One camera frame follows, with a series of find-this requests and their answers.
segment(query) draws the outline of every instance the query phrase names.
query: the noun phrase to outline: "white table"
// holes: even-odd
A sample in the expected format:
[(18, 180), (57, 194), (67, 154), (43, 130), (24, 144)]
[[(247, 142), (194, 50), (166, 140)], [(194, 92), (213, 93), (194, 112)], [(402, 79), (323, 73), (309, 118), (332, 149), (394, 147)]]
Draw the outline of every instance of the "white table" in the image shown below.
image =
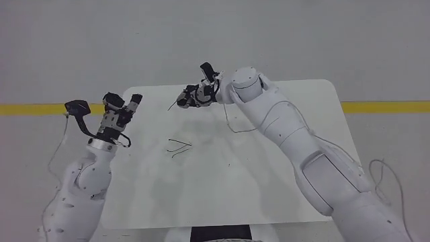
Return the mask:
[[(339, 99), (325, 80), (278, 81), (309, 126), (359, 161)], [(112, 161), (112, 182), (102, 214), (109, 229), (292, 223), (330, 220), (301, 195), (287, 157), (257, 131), (232, 133), (222, 105), (167, 108), (184, 85), (132, 87), (143, 94), (127, 126), (129, 149)], [(233, 128), (252, 128), (235, 105)], [(181, 144), (190, 150), (172, 158)]]

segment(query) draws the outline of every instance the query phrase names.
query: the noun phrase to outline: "yellow floor line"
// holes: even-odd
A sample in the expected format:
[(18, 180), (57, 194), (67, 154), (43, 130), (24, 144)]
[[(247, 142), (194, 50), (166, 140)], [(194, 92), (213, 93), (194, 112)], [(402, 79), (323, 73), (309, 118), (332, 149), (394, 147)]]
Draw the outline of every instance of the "yellow floor line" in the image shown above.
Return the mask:
[[(430, 101), (342, 102), (346, 114), (430, 113)], [(102, 104), (90, 104), (91, 114), (103, 114)], [(66, 112), (64, 104), (2, 104), (0, 116), (43, 116)]]

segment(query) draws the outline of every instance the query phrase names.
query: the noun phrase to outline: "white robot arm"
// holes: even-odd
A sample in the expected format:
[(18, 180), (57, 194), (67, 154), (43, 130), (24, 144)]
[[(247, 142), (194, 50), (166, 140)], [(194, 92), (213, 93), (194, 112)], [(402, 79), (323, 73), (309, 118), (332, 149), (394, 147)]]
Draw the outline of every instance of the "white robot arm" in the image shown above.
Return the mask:
[(114, 158), (120, 136), (130, 122), (142, 99), (133, 95), (130, 103), (124, 105), (119, 95), (108, 93), (103, 98), (105, 114), (97, 134), (91, 134), (83, 116), (89, 114), (88, 103), (75, 100), (66, 103), (70, 116), (74, 116), (79, 128), (90, 136), (87, 144), (87, 155), (71, 163), (64, 173), (62, 188), (54, 212), (47, 215), (44, 221), (44, 237), (49, 242), (89, 241), (96, 230), (103, 206), (105, 193), (111, 180), (110, 161)]
[[(221, 79), (219, 73), (210, 73), (214, 80)], [(246, 67), (231, 79), (218, 81), (218, 86), (209, 81), (212, 85), (208, 89), (206, 84), (196, 85), (200, 92), (207, 91), (203, 96), (184, 90), (178, 106), (198, 107), (195, 103), (208, 101), (209, 92), (219, 88), (216, 97), (210, 98), (221, 104), (236, 104), (254, 127), (281, 149), (294, 167), (300, 191), (321, 214), (333, 218), (346, 241), (411, 241), (399, 218), (371, 192), (372, 185), (362, 168), (314, 136), (295, 105), (267, 77)]]

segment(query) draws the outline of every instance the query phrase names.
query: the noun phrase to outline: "gray floor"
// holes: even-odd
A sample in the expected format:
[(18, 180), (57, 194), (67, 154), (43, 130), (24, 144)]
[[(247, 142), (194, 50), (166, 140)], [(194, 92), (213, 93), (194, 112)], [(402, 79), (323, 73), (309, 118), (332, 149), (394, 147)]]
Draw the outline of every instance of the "gray floor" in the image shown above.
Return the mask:
[[(342, 101), (430, 99), (428, 0), (0, 0), (0, 103), (99, 103), (107, 91), (195, 83), (210, 61), (273, 80), (328, 79)], [(88, 118), (93, 130), (98, 116)], [(430, 237), (430, 114), (347, 115), (363, 166), (385, 158), (409, 226)], [(46, 171), (62, 116), (0, 117), (0, 240), (34, 241), (54, 192)], [(59, 173), (86, 138), (70, 121)], [(400, 213), (387, 174), (382, 189)], [(332, 223), (276, 225), (283, 241), (342, 241)], [(166, 230), (104, 230), (92, 241), (160, 241)]]

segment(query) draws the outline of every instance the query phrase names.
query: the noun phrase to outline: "white cable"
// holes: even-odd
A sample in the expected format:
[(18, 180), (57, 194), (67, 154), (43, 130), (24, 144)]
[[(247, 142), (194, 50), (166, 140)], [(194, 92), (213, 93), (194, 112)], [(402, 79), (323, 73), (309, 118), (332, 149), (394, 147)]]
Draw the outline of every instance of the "white cable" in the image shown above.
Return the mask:
[(338, 149), (340, 149), (341, 151), (343, 151), (343, 153), (345, 153), (350, 159), (351, 159), (351, 161), (353, 161), (354, 163), (356, 163), (357, 165), (359, 165), (358, 164), (358, 162), (345, 150), (345, 149), (343, 149), (341, 146), (339, 146), (338, 144), (336, 144), (336, 143), (333, 143), (333, 142), (331, 142), (331, 141), (329, 141), (329, 140), (327, 140), (327, 139), (324, 139), (324, 138), (322, 138), (322, 137), (320, 137), (320, 136), (317, 136), (315, 133), (314, 133), (314, 131), (313, 130), (311, 130), (310, 128), (309, 128), (309, 125), (308, 125), (308, 123), (307, 123), (307, 121), (306, 121), (306, 119), (304, 118), (304, 116), (303, 116), (303, 114), (302, 114), (302, 112), (297, 108), (297, 106), (296, 105), (294, 105), (291, 101), (288, 101), (288, 100), (282, 100), (282, 101), (279, 101), (279, 102), (276, 102), (276, 103), (274, 103), (274, 105), (272, 106), (272, 107), (270, 107), (270, 109), (269, 109), (269, 111), (266, 113), (266, 115), (264, 116), (264, 119), (261, 121), (261, 123), (260, 123), (260, 125), (258, 125), (258, 127), (256, 127), (256, 128), (253, 128), (253, 129), (248, 129), (248, 130), (240, 130), (240, 131), (235, 131), (235, 130), (233, 130), (232, 129), (232, 127), (230, 126), (230, 122), (228, 121), (228, 115), (227, 115), (227, 109), (226, 109), (226, 104), (223, 104), (223, 107), (224, 107), (224, 114), (225, 114), (225, 116), (226, 116), (226, 121), (227, 121), (227, 126), (230, 128), (230, 130), (233, 132), (233, 133), (235, 133), (235, 134), (237, 134), (237, 133), (242, 133), (242, 132), (252, 132), (252, 131), (254, 131), (254, 130), (257, 130), (258, 128), (260, 128), (262, 125), (263, 125), (263, 123), (264, 123), (264, 121), (266, 121), (266, 119), (267, 119), (267, 117), (268, 117), (268, 115), (269, 115), (269, 113), (272, 111), (272, 109), (276, 106), (276, 105), (278, 105), (278, 104), (280, 104), (280, 103), (287, 103), (287, 104), (290, 104), (291, 106), (293, 106), (295, 109), (296, 109), (296, 111), (297, 111), (297, 113), (299, 113), (299, 115), (300, 115), (300, 117), (301, 117), (301, 119), (302, 119), (302, 121), (303, 121), (303, 124), (305, 125), (305, 127), (306, 127), (306, 129), (308, 129), (308, 131), (309, 131), (309, 133), (312, 135), (312, 136), (315, 136), (317, 139), (320, 139), (320, 140), (322, 140), (322, 141), (324, 141), (324, 142), (326, 142), (326, 143), (329, 143), (330, 145), (333, 145), (333, 146), (335, 146), (335, 147), (337, 147)]
[[(297, 106), (296, 105), (294, 105), (292, 102), (290, 102), (290, 101), (288, 101), (288, 100), (283, 100), (283, 101), (279, 101), (279, 102), (276, 102), (276, 103), (274, 103), (274, 105), (269, 109), (269, 111), (266, 113), (266, 115), (264, 116), (264, 119), (263, 119), (263, 121), (261, 121), (261, 123), (260, 123), (260, 125), (258, 125), (258, 127), (256, 127), (256, 128), (253, 128), (253, 129), (248, 129), (248, 130), (240, 130), (240, 131), (235, 131), (235, 130), (233, 130), (232, 128), (231, 128), (231, 126), (230, 126), (230, 122), (228, 121), (228, 115), (227, 115), (227, 109), (226, 109), (226, 105), (225, 104), (223, 104), (223, 106), (224, 106), (224, 114), (225, 114), (225, 116), (226, 116), (226, 121), (227, 121), (227, 126), (230, 128), (230, 130), (233, 132), (233, 133), (242, 133), (242, 132), (252, 132), (252, 131), (254, 131), (254, 130), (257, 130), (258, 128), (260, 128), (262, 125), (263, 125), (263, 123), (264, 123), (264, 121), (267, 119), (267, 117), (268, 117), (268, 115), (269, 115), (269, 113), (272, 111), (272, 109), (276, 106), (276, 105), (278, 105), (278, 104), (280, 104), (280, 103), (288, 103), (288, 104), (290, 104), (291, 106), (293, 106), (295, 109), (296, 109), (296, 111), (297, 111), (297, 113), (299, 113), (299, 115), (300, 115), (300, 117), (301, 117), (301, 119), (302, 119), (302, 121), (303, 121), (303, 124), (305, 125), (305, 127), (306, 127), (306, 129), (308, 129), (308, 131), (309, 131), (309, 133), (312, 135), (312, 136), (315, 136), (317, 139), (320, 139), (321, 141), (324, 141), (324, 142), (326, 142), (326, 143), (328, 143), (328, 144), (330, 144), (330, 145), (333, 145), (333, 146), (335, 146), (335, 147), (337, 147), (339, 150), (341, 150), (342, 152), (344, 152), (355, 164), (357, 164), (358, 166), (360, 166), (359, 165), (359, 163), (345, 150), (345, 149), (343, 149), (341, 146), (339, 146), (338, 144), (336, 144), (336, 143), (333, 143), (333, 142), (331, 142), (331, 141), (329, 141), (329, 140), (327, 140), (327, 139), (324, 139), (324, 138), (322, 138), (322, 137), (320, 137), (320, 136), (317, 136), (310, 128), (309, 128), (309, 125), (308, 125), (308, 123), (306, 122), (306, 119), (304, 118), (304, 116), (303, 116), (303, 114), (301, 113), (301, 111), (297, 108)], [(380, 180), (379, 180), (379, 182), (378, 183), (376, 183), (376, 180), (375, 180), (375, 178), (374, 178), (374, 175), (373, 175), (373, 173), (372, 173), (372, 169), (371, 169), (371, 166), (372, 166), (372, 164), (373, 163), (375, 163), (375, 162), (380, 162), (381, 164), (382, 164), (382, 168), (381, 168), (381, 176), (380, 176)], [(388, 204), (388, 205), (391, 205), (391, 203), (390, 203), (390, 201), (387, 199), (387, 198), (385, 198), (385, 195), (384, 195), (384, 193), (382, 192), (382, 190), (380, 189), (380, 184), (381, 184), (381, 182), (382, 182), (382, 178), (383, 178), (383, 176), (384, 176), (384, 166), (387, 166), (387, 168), (389, 168), (389, 170), (393, 173), (393, 175), (394, 175), (394, 177), (396, 178), (396, 182), (397, 182), (397, 184), (398, 184), (398, 187), (400, 188), (400, 199), (401, 199), (401, 202), (402, 202), (402, 220), (403, 220), (403, 225), (404, 225), (404, 229), (405, 229), (405, 231), (406, 231), (406, 233), (407, 233), (407, 235), (408, 235), (408, 238), (411, 240), (411, 242), (413, 242), (413, 240), (412, 240), (412, 237), (411, 237), (411, 235), (409, 234), (409, 230), (408, 230), (408, 227), (407, 227), (407, 225), (406, 225), (406, 217), (405, 217), (405, 215), (404, 215), (404, 194), (403, 194), (403, 187), (402, 187), (402, 184), (400, 183), (400, 180), (399, 180), (399, 178), (397, 177), (397, 175), (396, 175), (396, 173), (394, 172), (394, 170), (387, 164), (387, 163), (385, 163), (384, 162), (384, 160), (379, 160), (379, 159), (373, 159), (373, 160), (371, 160), (370, 161), (370, 163), (369, 163), (369, 172), (370, 172), (370, 176), (372, 177), (372, 179), (373, 179), (373, 181), (374, 181), (374, 183), (376, 184), (375, 185), (375, 193), (376, 193), (376, 195), (377, 195), (377, 197), (381, 200), (381, 202), (383, 202), (383, 203), (385, 203), (385, 204)]]
[[(370, 176), (372, 177), (374, 182), (375, 182), (375, 179), (374, 179), (374, 175), (372, 173), (372, 164), (374, 164), (376, 162), (381, 163), (382, 166), (386, 166), (391, 171), (391, 173), (394, 175), (394, 178), (396, 179), (398, 188), (400, 189), (400, 201), (401, 201), (401, 206), (402, 206), (402, 220), (403, 220), (404, 230), (406, 231), (408, 238), (411, 240), (411, 242), (413, 242), (413, 239), (412, 239), (411, 234), (409, 233), (409, 230), (407, 227), (406, 216), (404, 214), (404, 194), (403, 194), (402, 184), (401, 184), (396, 172), (394, 172), (393, 168), (391, 168), (391, 166), (389, 166), (389, 164), (385, 163), (384, 160), (379, 160), (379, 159), (373, 159), (369, 163), (369, 173), (370, 173)], [(376, 184), (375, 190), (379, 188), (380, 182), (382, 181), (382, 175), (383, 175), (383, 173), (381, 173), (380, 181)]]
[(64, 132), (62, 134), (61, 142), (58, 144), (57, 148), (55, 149), (54, 153), (52, 154), (51, 159), (48, 162), (48, 167), (47, 167), (49, 174), (51, 174), (53, 177), (55, 177), (56, 180), (58, 181), (58, 185), (57, 185), (54, 197), (49, 201), (49, 203), (45, 206), (45, 208), (42, 211), (42, 216), (41, 216), (42, 228), (43, 228), (46, 242), (48, 242), (48, 233), (46, 232), (46, 226), (45, 226), (45, 221), (44, 221), (45, 213), (46, 213), (46, 210), (48, 209), (48, 207), (52, 204), (52, 202), (54, 202), (55, 198), (58, 196), (58, 193), (61, 191), (61, 188), (62, 188), (62, 181), (59, 178), (59, 176), (55, 172), (53, 172), (53, 170), (51, 170), (51, 163), (52, 163), (52, 160), (54, 160), (56, 153), (58, 152), (61, 145), (65, 142), (65, 139), (66, 139), (66, 131), (67, 131), (67, 124), (69, 123), (69, 115), (65, 114), (65, 116), (66, 116), (66, 125), (64, 127)]

